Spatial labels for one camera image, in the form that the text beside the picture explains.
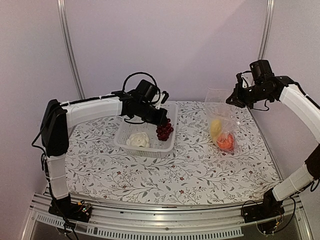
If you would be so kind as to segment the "dark red grape bunch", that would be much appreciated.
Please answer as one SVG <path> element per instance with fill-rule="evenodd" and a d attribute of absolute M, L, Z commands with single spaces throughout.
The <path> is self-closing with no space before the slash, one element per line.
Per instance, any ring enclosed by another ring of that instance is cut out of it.
<path fill-rule="evenodd" d="M 156 128 L 156 135 L 158 140 L 167 141 L 170 137 L 170 134 L 174 131 L 174 128 L 171 124 L 171 119 L 168 118 L 166 124 L 160 125 Z"/>

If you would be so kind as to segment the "clear zip top bag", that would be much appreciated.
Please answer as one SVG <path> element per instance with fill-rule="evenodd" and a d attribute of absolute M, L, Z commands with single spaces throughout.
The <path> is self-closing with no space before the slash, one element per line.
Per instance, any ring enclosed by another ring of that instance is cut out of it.
<path fill-rule="evenodd" d="M 208 132 L 210 135 L 210 124 L 212 120 L 220 119 L 222 123 L 222 134 L 232 133 L 234 137 L 234 151 L 225 151 L 234 153 L 237 147 L 236 131 L 240 128 L 240 122 L 236 120 L 235 106 L 226 104 L 226 99 L 231 95 L 227 89 L 209 88 L 204 101 L 205 114 L 208 123 Z"/>

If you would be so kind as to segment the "yellow toy mango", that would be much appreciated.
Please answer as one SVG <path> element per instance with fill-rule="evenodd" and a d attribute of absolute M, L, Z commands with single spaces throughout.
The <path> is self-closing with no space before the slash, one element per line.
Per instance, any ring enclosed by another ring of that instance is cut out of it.
<path fill-rule="evenodd" d="M 220 119 L 212 120 L 209 127 L 210 137 L 212 142 L 217 145 L 218 138 L 222 134 L 222 122 Z"/>

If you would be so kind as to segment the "white perforated plastic basket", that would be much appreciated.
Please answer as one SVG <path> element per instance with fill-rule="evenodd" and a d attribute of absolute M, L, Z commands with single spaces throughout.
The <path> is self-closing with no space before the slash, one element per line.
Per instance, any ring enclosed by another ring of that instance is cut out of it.
<path fill-rule="evenodd" d="M 157 137 L 157 126 L 150 123 L 129 124 L 122 121 L 114 137 L 114 144 L 121 148 L 126 154 L 149 157 L 164 158 L 171 153 L 174 147 L 177 123 L 178 123 L 178 104 L 174 101 L 166 102 L 161 106 L 167 110 L 167 118 L 170 119 L 173 131 L 170 133 L 168 140 L 161 141 Z M 127 145 L 127 140 L 132 134 L 145 132 L 149 138 L 149 147 L 136 147 Z"/>

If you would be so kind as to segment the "orange toy pumpkin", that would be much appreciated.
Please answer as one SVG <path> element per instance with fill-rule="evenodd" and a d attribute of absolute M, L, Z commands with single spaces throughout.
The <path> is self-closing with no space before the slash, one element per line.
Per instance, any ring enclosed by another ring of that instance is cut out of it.
<path fill-rule="evenodd" d="M 217 146 L 228 152 L 233 152 L 235 149 L 235 140 L 232 133 L 222 133 L 216 140 Z"/>

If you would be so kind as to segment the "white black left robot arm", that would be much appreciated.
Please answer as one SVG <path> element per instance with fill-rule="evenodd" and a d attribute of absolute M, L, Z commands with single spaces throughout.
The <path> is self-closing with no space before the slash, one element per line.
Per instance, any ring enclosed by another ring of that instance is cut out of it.
<path fill-rule="evenodd" d="M 162 108 L 169 98 L 166 91 L 161 91 L 153 78 L 142 79 L 135 89 L 122 89 L 108 95 L 87 99 L 48 102 L 40 130 L 31 145 L 42 151 L 42 165 L 49 184 L 50 194 L 55 202 L 55 209 L 63 216 L 74 213 L 74 205 L 66 200 L 69 190 L 66 181 L 65 159 L 69 148 L 69 129 L 88 121 L 126 116 L 127 123 L 133 117 L 139 117 L 143 123 L 156 126 L 167 123 L 167 110 Z"/>

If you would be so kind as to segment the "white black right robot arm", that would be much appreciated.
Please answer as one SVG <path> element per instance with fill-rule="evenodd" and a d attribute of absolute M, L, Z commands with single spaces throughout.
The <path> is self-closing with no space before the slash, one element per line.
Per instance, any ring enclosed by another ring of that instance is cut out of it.
<path fill-rule="evenodd" d="M 226 102 L 250 111 L 282 177 L 271 194 L 283 201 L 320 178 L 320 106 L 288 76 L 249 74 L 236 74 Z"/>

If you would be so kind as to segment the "white toy cauliflower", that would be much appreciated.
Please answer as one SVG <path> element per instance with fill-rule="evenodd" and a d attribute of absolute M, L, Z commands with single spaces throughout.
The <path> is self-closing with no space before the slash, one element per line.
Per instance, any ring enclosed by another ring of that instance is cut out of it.
<path fill-rule="evenodd" d="M 131 147 L 149 148 L 150 139 L 146 132 L 136 132 L 129 136 L 126 145 Z"/>

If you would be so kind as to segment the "floral patterned table mat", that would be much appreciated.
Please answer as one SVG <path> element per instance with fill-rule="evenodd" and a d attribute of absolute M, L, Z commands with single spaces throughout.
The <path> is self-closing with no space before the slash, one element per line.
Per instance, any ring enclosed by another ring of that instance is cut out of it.
<path fill-rule="evenodd" d="M 175 205 L 259 201 L 281 179 L 251 115 L 239 109 L 237 147 L 213 145 L 202 102 L 178 102 L 172 153 L 164 158 L 131 156 L 114 144 L 122 119 L 107 117 L 78 125 L 65 159 L 69 191 L 94 198 Z"/>

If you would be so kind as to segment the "right aluminium corner post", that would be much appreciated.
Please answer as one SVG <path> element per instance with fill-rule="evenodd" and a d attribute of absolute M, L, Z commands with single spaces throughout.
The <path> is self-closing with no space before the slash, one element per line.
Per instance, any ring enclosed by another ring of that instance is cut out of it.
<path fill-rule="evenodd" d="M 262 39 L 259 47 L 258 52 L 258 59 L 262 60 L 265 58 L 268 41 L 270 37 L 270 31 L 272 28 L 273 22 L 273 15 L 274 15 L 274 8 L 275 8 L 275 0 L 268 0 L 266 5 L 266 12 L 265 12 L 265 19 L 262 31 Z"/>

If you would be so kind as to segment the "aluminium corner post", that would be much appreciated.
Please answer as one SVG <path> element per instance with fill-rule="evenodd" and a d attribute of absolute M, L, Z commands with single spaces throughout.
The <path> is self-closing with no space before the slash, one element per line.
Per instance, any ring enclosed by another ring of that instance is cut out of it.
<path fill-rule="evenodd" d="M 262 31 L 262 39 L 259 47 L 258 52 L 258 59 L 262 60 L 265 58 L 268 41 L 270 37 L 270 31 L 272 28 L 273 22 L 273 15 L 274 15 L 274 8 L 275 8 L 275 0 L 268 0 L 266 5 L 266 12 L 265 12 L 265 19 Z"/>
<path fill-rule="evenodd" d="M 64 0 L 57 0 L 57 10 L 59 15 L 59 21 L 62 31 L 62 37 L 65 44 L 65 49 L 67 53 L 67 58 L 69 61 L 72 77 L 74 80 L 75 88 L 80 100 L 85 99 L 85 92 L 82 86 L 82 82 L 79 75 L 79 70 L 76 62 L 76 58 L 74 55 L 74 50 L 72 46 L 72 40 L 68 25 L 68 18 L 67 18 L 67 11 L 66 11 L 66 4 Z"/>

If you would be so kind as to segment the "aluminium front rail frame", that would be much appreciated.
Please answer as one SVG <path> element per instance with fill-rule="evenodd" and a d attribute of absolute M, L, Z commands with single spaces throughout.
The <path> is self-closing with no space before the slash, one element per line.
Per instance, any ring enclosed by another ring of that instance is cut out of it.
<path fill-rule="evenodd" d="M 245 222 L 242 203 L 222 205 L 155 205 L 106 200 L 72 194 L 72 202 L 92 204 L 89 222 L 64 227 L 61 217 L 49 213 L 48 193 L 35 193 L 25 220 L 23 240 L 312 240 L 314 238 L 298 197 L 283 203 L 279 232 L 261 227 L 271 219 Z"/>

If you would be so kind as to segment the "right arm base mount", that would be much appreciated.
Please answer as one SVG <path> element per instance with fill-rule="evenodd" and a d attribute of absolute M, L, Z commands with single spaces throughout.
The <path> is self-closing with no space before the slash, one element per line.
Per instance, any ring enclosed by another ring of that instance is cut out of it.
<path fill-rule="evenodd" d="M 257 229 L 264 235 L 274 234 L 284 220 L 285 210 L 283 201 L 277 201 L 270 189 L 263 195 L 262 203 L 253 200 L 246 201 L 241 207 L 241 216 L 245 223 L 264 221 L 257 225 Z"/>

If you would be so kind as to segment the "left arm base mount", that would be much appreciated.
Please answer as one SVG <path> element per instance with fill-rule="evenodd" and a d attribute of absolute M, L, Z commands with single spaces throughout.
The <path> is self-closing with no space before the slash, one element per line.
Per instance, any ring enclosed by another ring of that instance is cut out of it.
<path fill-rule="evenodd" d="M 70 195 L 62 199 L 53 197 L 48 212 L 68 220 L 88 223 L 91 218 L 92 204 L 84 200 L 72 203 Z"/>

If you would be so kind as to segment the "left aluminium corner post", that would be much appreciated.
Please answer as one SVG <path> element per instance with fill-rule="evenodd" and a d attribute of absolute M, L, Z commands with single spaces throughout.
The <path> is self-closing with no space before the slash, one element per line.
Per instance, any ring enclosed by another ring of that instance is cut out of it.
<path fill-rule="evenodd" d="M 57 10 L 59 15 L 59 21 L 62 31 L 62 37 L 65 44 L 65 49 L 67 53 L 67 58 L 69 61 L 72 77 L 74 80 L 75 88 L 80 100 L 85 99 L 85 92 L 82 86 L 82 82 L 79 75 L 79 70 L 76 62 L 76 58 L 74 55 L 74 50 L 72 46 L 72 40 L 68 25 L 68 18 L 67 18 L 67 11 L 66 11 L 66 4 L 64 0 L 57 0 Z"/>

